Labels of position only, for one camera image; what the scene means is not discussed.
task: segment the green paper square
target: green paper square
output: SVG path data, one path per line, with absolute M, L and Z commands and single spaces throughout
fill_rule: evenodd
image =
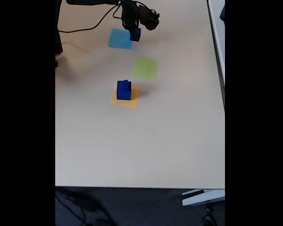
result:
M 142 79 L 156 79 L 157 60 L 136 57 L 134 60 L 132 77 Z

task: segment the white table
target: white table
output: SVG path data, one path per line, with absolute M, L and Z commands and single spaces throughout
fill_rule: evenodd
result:
M 108 46 L 111 28 L 122 28 L 112 14 L 95 30 L 60 34 L 55 184 L 224 189 L 225 110 L 207 2 L 142 2 L 160 23 L 141 26 L 132 50 Z M 110 8 L 63 1 L 58 28 L 92 27 Z M 156 81 L 132 78 L 142 56 L 158 60 Z M 125 79 L 141 87 L 136 109 L 110 104 Z

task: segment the blue paper square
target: blue paper square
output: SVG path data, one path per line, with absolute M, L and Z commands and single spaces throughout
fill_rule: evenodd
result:
M 113 47 L 131 49 L 132 41 L 130 41 L 130 32 L 127 30 L 112 28 L 108 45 Z

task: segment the black cable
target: black cable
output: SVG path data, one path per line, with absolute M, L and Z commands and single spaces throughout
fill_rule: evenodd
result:
M 86 28 L 86 29 L 80 29 L 80 30 L 74 30 L 74 31 L 68 31 L 68 32 L 65 32 L 65 31 L 60 31 L 59 30 L 59 32 L 63 32 L 63 33 L 72 33 L 72 32 L 80 32 L 80 31 L 88 31 L 88 30 L 92 30 L 92 29 L 94 29 L 94 28 L 96 28 L 97 26 L 99 26 L 99 24 L 102 22 L 102 20 L 105 18 L 105 16 L 107 16 L 107 14 L 111 11 L 111 10 L 113 10 L 115 7 L 117 7 L 117 6 L 120 6 L 120 4 L 118 4 L 118 5 L 115 5 L 114 7 L 112 7 L 111 9 L 109 9 L 109 11 L 102 17 L 102 19 L 98 22 L 98 24 L 97 25 L 95 25 L 94 27 L 92 27 L 92 28 Z
M 118 9 L 121 7 L 121 4 L 118 5 L 117 9 L 115 10 L 115 12 L 113 13 L 113 18 L 116 19 L 121 19 L 120 17 L 114 16 L 114 14 L 118 11 Z
M 76 218 L 78 218 L 83 224 L 86 225 L 86 222 L 85 222 L 84 220 L 82 220 L 82 219 L 81 219 L 78 215 L 76 215 L 68 206 L 66 206 L 66 205 L 57 197 L 56 194 L 55 194 L 55 196 L 56 196 L 58 202 L 59 202 L 62 206 L 64 206 L 64 207 L 65 207 L 67 210 L 69 210 Z

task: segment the floor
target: floor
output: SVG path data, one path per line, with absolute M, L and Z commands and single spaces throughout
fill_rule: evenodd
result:
M 187 189 L 144 188 L 69 188 L 98 200 L 117 226 L 201 226 L 205 206 L 181 204 L 181 193 Z M 82 217 L 80 208 L 57 193 L 62 202 Z M 225 202 L 213 203 L 218 226 L 225 225 Z M 105 219 L 101 212 L 87 212 L 86 222 Z M 56 199 L 56 226 L 81 226 L 81 222 Z

